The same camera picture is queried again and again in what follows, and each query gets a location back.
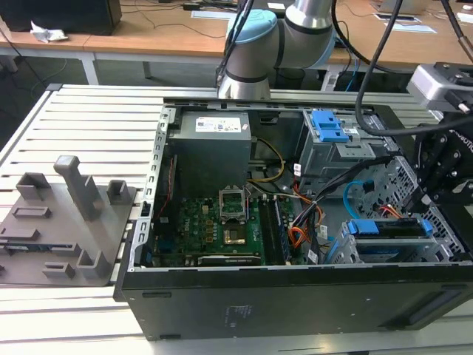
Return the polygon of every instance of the blue latch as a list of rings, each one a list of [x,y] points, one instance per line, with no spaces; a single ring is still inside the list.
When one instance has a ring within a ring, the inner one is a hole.
[[[351,234],[379,234],[374,220],[351,220],[347,225]]]
[[[423,230],[426,231],[426,235],[431,236],[434,233],[434,227],[428,220],[422,219],[421,225],[423,226]]]
[[[332,111],[313,110],[312,123],[319,131],[321,142],[348,142],[349,138],[340,127],[340,120],[335,117]]]

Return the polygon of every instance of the metal slotted table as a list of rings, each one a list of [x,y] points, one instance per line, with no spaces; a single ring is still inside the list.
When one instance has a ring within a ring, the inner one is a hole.
[[[214,89],[64,85],[46,91],[0,153],[0,221],[15,203],[24,172],[42,172],[60,182],[52,165],[60,154],[77,155],[83,174],[97,184],[126,180],[138,188],[138,203],[165,97],[214,98]],[[354,102],[355,94],[273,91],[273,98]],[[406,126],[435,121],[409,95],[366,94],[365,102],[389,104]],[[112,284],[118,274],[118,252]],[[0,354],[471,354],[473,301],[420,331],[300,337],[148,342],[126,303],[103,288],[0,288]]]

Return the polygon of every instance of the blue cable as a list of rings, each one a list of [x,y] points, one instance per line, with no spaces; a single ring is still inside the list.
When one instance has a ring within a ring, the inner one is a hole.
[[[363,185],[363,184],[364,182],[360,180],[352,181],[351,183],[347,184],[347,186],[345,187],[345,190],[343,191],[343,204],[345,205],[345,208],[347,209],[348,213],[350,213],[350,216],[352,216],[355,219],[359,219],[360,216],[358,216],[358,213],[353,211],[353,209],[350,207],[350,204],[348,203],[348,192],[352,185]]]
[[[356,63],[356,64],[355,64],[355,71],[354,71],[353,74],[352,74],[352,79],[351,79],[350,82],[348,83],[347,88],[345,89],[345,92],[348,91],[348,90],[350,90],[350,88],[351,88],[351,86],[352,86],[352,84],[353,84],[353,80],[355,80],[356,73],[358,72],[358,69],[360,69],[361,60],[359,60],[359,59],[356,60],[356,58],[355,58],[355,63]]]

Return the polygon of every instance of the gray plastic holder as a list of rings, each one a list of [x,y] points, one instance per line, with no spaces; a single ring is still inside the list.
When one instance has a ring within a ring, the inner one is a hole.
[[[125,181],[96,186],[75,156],[54,170],[64,183],[26,173],[20,198],[0,224],[0,283],[102,286],[109,282],[136,189]]]

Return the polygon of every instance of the table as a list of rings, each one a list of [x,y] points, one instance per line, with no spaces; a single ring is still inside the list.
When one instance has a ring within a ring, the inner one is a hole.
[[[353,103],[355,93],[274,90],[273,98]],[[157,120],[165,97],[215,98],[215,89],[96,87],[64,85],[46,91],[0,153],[0,220],[18,197],[15,184],[26,172],[60,181],[52,164],[76,154],[81,172],[97,184],[120,178],[139,189],[140,202]],[[389,103],[406,126],[435,122],[410,95],[365,95]],[[132,210],[132,227],[138,207]],[[118,253],[117,262],[123,254]],[[112,275],[116,280],[118,264]],[[0,288],[0,354],[470,354],[473,301],[421,331],[333,334],[303,337],[204,339],[147,342],[126,303],[103,288]]]
[[[150,5],[146,0],[138,4]],[[149,62],[194,63],[217,65],[222,57],[227,21],[192,18],[191,12],[182,8],[163,8],[154,12],[135,12],[134,0],[123,0],[123,17],[113,36],[70,35],[69,41],[44,44],[36,41],[29,33],[12,33],[12,42],[25,56],[51,58],[76,58],[82,61],[89,84],[99,83],[97,60],[141,61],[145,77],[151,77]],[[456,10],[460,4],[452,4]],[[440,9],[438,1],[430,5]],[[150,7],[139,7],[150,10]],[[347,22],[350,40],[366,57],[371,58],[384,31],[384,23],[374,16],[357,17],[374,12],[368,0],[340,0],[337,9],[339,20]],[[380,64],[398,69],[413,70],[419,63],[448,61],[469,64],[447,20],[435,18],[429,13],[418,16],[435,29],[437,34],[393,32],[383,52]],[[219,38],[209,38],[183,26]],[[473,38],[473,26],[462,26],[466,35]],[[16,55],[0,36],[0,55]],[[338,74],[348,61],[343,49],[335,49],[326,65],[323,90],[333,90]],[[362,65],[360,71],[366,70]]]

